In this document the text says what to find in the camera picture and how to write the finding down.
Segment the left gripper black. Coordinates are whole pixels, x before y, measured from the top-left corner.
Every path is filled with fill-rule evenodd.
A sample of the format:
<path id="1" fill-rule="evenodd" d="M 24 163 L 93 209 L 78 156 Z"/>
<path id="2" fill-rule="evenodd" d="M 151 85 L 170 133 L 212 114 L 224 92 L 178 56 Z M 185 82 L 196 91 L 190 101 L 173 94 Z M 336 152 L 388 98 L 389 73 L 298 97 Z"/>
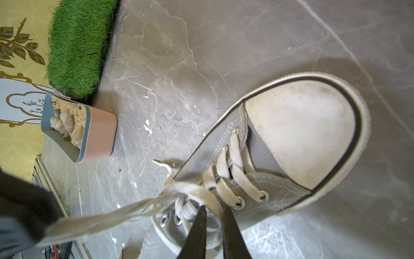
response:
<path id="1" fill-rule="evenodd" d="M 45 189 L 1 171 L 1 258 L 37 245 L 61 217 Z"/>

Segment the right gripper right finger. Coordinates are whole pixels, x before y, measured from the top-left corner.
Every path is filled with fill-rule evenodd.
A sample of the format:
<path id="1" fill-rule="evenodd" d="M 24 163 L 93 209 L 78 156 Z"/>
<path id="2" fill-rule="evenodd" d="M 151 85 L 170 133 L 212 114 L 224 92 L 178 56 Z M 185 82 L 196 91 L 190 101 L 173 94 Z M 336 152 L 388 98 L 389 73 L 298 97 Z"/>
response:
<path id="1" fill-rule="evenodd" d="M 223 257 L 225 259 L 252 259 L 230 207 L 222 216 Z"/>

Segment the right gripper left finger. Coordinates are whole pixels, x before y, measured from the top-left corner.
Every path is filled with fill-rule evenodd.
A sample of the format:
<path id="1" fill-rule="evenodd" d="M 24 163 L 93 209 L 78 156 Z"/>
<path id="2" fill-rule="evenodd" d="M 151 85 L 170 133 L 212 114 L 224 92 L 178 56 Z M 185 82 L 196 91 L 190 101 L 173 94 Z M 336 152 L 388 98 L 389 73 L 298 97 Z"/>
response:
<path id="1" fill-rule="evenodd" d="M 201 206 L 177 259 L 205 259 L 207 242 L 207 210 Z"/>

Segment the white shoelace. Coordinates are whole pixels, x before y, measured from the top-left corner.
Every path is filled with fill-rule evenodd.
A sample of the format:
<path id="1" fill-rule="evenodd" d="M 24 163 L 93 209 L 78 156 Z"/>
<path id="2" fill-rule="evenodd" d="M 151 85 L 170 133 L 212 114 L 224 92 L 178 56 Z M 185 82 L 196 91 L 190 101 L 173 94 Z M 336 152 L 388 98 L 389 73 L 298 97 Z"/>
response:
<path id="1" fill-rule="evenodd" d="M 160 224 L 156 222 L 156 216 L 169 208 L 179 213 L 178 217 L 186 228 L 190 227 L 188 222 L 195 216 L 196 205 L 205 207 L 212 218 L 218 221 L 224 214 L 225 205 L 241 210 L 246 204 L 244 198 L 236 195 L 227 184 L 230 179 L 235 180 L 255 202 L 267 202 L 270 198 L 268 192 L 259 190 L 248 178 L 248 173 L 253 173 L 254 169 L 247 148 L 240 147 L 239 134 L 240 130 L 235 128 L 230 143 L 223 147 L 216 165 L 210 165 L 204 171 L 200 183 L 175 182 L 170 174 L 162 191 L 155 198 L 145 199 L 107 214 L 60 219 L 47 227 L 45 237 L 39 245 L 66 243 L 106 231 L 127 221 L 150 217 L 162 241 L 173 251 L 177 251 L 179 246 L 162 233 Z"/>

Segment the grey canvas sneaker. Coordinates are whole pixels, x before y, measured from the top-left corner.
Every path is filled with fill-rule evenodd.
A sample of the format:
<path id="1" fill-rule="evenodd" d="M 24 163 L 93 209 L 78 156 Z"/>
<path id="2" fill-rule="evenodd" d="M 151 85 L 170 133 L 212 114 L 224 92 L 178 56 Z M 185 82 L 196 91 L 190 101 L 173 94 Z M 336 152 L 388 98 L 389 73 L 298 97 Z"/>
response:
<path id="1" fill-rule="evenodd" d="M 341 78 L 319 72 L 285 76 L 233 104 L 183 166 L 169 175 L 175 182 L 200 183 L 204 171 L 216 165 L 235 128 L 240 130 L 240 147 L 247 148 L 252 161 L 254 172 L 248 178 L 270 196 L 267 202 L 257 203 L 235 180 L 227 180 L 246 202 L 241 210 L 230 207 L 239 229 L 245 230 L 305 207 L 337 186 L 367 145 L 370 114 L 358 90 Z M 215 259 L 222 256 L 221 222 L 207 212 L 207 257 Z M 143 243 L 131 236 L 121 258 L 175 258 L 195 218 L 186 228 L 178 215 L 169 208 L 156 216 L 162 233 L 179 246 L 177 251 L 162 241 L 152 221 Z"/>

